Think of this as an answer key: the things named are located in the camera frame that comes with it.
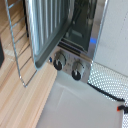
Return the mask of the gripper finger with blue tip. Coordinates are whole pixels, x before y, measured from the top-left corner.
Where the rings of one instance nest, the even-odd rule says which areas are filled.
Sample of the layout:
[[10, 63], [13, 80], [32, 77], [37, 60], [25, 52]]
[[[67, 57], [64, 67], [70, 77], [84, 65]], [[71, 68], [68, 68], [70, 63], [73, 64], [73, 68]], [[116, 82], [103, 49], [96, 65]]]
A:
[[0, 39], [0, 68], [2, 67], [4, 60], [5, 60], [4, 50]]

